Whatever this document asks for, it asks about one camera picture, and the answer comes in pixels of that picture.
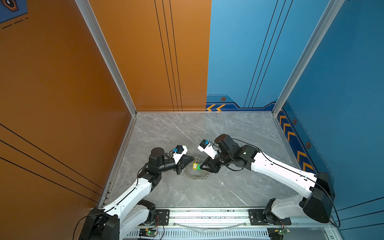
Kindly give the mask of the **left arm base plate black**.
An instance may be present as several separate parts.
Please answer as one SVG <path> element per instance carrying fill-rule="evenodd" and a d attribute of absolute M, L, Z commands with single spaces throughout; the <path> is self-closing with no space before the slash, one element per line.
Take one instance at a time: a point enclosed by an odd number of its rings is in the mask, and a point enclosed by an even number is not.
<path fill-rule="evenodd" d="M 143 210 L 139 213 L 134 213 L 133 218 L 129 221 L 130 224 L 133 224 L 134 227 L 140 225 L 156 225 L 158 220 L 160 220 L 161 226 L 168 226 L 170 220 L 170 210 L 169 209 L 155 209 L 155 210 Z"/>

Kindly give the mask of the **aluminium corner post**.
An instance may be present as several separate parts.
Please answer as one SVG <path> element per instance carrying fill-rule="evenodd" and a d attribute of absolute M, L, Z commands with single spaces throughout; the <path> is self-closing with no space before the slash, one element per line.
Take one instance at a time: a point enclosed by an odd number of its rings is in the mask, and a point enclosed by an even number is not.
<path fill-rule="evenodd" d="M 107 40 L 103 34 L 103 31 L 100 27 L 100 24 L 96 18 L 96 15 L 91 7 L 89 1 L 86 0 L 75 0 L 83 19 L 86 22 L 88 29 L 91 32 L 91 35 L 101 53 L 105 64 L 107 65 L 111 76 L 113 77 L 115 84 L 130 112 L 133 117 L 137 115 L 137 109 L 134 105 L 132 97 L 128 91 L 126 83 L 122 77 L 122 74 L 118 68 L 118 65 L 114 59 L 114 56 L 110 50 L 110 47 L 107 43 Z"/>
<path fill-rule="evenodd" d="M 283 108 L 284 103 L 287 101 L 295 85 L 299 81 L 302 73 L 310 62 L 344 2 L 345 0 L 329 1 L 272 110 L 272 115 L 274 117 L 276 117 Z"/>

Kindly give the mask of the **right green circuit board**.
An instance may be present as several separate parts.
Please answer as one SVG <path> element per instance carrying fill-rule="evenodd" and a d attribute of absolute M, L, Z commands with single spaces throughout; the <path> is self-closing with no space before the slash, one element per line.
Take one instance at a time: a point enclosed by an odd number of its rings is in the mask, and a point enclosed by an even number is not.
<path fill-rule="evenodd" d="M 268 230 L 268 235 L 270 240 L 283 240 L 284 236 L 291 232 L 291 230 L 287 228 L 284 228 L 284 229 L 268 228 L 267 230 Z"/>

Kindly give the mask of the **left green circuit board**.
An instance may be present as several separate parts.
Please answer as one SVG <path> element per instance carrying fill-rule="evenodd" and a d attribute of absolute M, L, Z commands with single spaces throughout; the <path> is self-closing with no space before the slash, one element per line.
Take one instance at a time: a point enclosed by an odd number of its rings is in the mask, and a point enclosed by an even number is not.
<path fill-rule="evenodd" d="M 156 229 L 140 229 L 139 239 L 155 238 L 158 234 L 158 230 Z"/>

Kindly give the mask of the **aluminium front rail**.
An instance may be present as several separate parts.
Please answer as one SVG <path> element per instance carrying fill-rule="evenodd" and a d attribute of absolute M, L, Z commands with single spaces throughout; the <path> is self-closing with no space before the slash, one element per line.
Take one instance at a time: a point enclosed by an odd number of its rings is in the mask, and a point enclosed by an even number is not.
<path fill-rule="evenodd" d="M 166 227 L 197 227 L 197 228 L 229 228 L 229 227 L 281 227 L 282 224 L 272 225 L 258 223 L 252 225 L 254 217 L 250 217 L 249 210 L 263 212 L 259 207 L 197 207 L 197 208 L 171 208 L 156 207 L 157 211 L 169 210 L 168 226 Z M 284 223 L 284 227 L 293 228 L 333 228 L 332 224 L 322 224 L 309 217 L 290 217 L 291 224 Z"/>

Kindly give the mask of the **right aluminium corner post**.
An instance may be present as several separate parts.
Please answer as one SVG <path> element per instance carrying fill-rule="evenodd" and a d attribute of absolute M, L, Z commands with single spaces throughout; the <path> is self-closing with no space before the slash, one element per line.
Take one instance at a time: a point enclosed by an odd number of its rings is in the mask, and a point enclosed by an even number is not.
<path fill-rule="evenodd" d="M 272 110 L 272 115 L 274 117 L 276 117 L 283 108 L 284 103 L 287 101 L 295 85 L 299 81 L 302 73 L 310 62 L 344 2 L 345 0 L 329 1 Z"/>

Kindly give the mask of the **left aluminium corner post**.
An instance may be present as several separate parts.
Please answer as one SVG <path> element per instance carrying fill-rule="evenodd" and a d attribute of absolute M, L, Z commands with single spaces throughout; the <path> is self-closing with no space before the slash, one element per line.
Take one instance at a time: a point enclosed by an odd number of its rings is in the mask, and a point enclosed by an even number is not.
<path fill-rule="evenodd" d="M 134 105 L 132 97 L 128 91 L 126 83 L 122 77 L 122 74 L 118 68 L 118 65 L 114 59 L 114 56 L 110 50 L 110 47 L 107 43 L 107 40 L 103 34 L 103 31 L 100 27 L 100 24 L 96 18 L 96 15 L 91 7 L 89 1 L 86 0 L 75 0 L 83 19 L 86 22 L 88 29 L 91 32 L 91 35 L 101 53 L 105 64 L 107 65 L 111 76 L 113 77 L 115 84 L 130 112 L 133 117 L 137 115 L 137 109 Z"/>

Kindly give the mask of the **green circuit board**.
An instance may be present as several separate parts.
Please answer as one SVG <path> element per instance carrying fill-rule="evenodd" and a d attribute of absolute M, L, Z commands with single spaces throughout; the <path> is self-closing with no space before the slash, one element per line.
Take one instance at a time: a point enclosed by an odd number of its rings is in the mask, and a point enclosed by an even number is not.
<path fill-rule="evenodd" d="M 284 228 L 284 229 L 268 228 L 267 230 L 268 230 L 268 235 L 270 240 L 283 240 L 284 236 L 291 232 L 291 230 L 287 228 Z"/>
<path fill-rule="evenodd" d="M 140 229 L 139 239 L 155 238 L 158 234 L 158 230 L 156 229 Z"/>

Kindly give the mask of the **large metal band keyring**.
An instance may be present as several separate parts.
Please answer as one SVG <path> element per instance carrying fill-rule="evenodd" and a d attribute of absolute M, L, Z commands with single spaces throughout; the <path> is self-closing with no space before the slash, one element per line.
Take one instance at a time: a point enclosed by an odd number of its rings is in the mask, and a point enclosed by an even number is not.
<path fill-rule="evenodd" d="M 203 159 L 199 157 L 195 157 L 194 162 L 201 164 L 203 162 Z M 192 180 L 205 180 L 210 174 L 209 172 L 206 172 L 206 171 L 197 171 L 197 170 L 194 170 L 193 172 L 184 172 L 184 173 Z"/>

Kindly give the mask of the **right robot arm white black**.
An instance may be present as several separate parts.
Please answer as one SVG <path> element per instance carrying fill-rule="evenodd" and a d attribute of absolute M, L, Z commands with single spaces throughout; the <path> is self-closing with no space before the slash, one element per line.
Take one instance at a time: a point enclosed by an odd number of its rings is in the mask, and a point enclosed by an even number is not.
<path fill-rule="evenodd" d="M 200 168 L 218 173 L 222 167 L 233 164 L 237 171 L 244 169 L 266 175 L 297 192 L 285 199 L 272 198 L 263 215 L 267 223 L 278 224 L 290 217 L 307 216 L 319 223 L 330 223 L 334 199 L 334 186 L 328 173 L 305 172 L 284 164 L 266 155 L 258 147 L 245 143 L 238 145 L 237 139 L 222 134 L 214 142 L 202 140 L 198 146 L 207 154 Z"/>

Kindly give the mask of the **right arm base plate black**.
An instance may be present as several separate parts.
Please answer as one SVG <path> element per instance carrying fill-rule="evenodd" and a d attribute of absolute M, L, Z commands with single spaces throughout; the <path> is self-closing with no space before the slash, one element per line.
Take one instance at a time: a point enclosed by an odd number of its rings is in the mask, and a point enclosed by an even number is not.
<path fill-rule="evenodd" d="M 261 209 L 249 209 L 249 219 L 252 226 L 290 226 L 292 224 L 290 218 L 279 219 L 272 213 L 264 214 Z"/>

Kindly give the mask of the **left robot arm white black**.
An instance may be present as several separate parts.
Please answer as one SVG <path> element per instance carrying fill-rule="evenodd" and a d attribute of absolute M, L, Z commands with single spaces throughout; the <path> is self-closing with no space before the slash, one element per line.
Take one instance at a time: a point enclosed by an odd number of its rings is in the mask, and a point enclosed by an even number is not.
<path fill-rule="evenodd" d="M 151 150 L 149 161 L 139 170 L 136 181 L 107 206 L 92 209 L 83 217 L 80 240 L 123 240 L 140 224 L 153 223 L 156 205 L 144 198 L 162 179 L 162 173 L 175 171 L 178 175 L 194 160 L 187 147 L 178 145 L 169 154 L 163 148 Z"/>

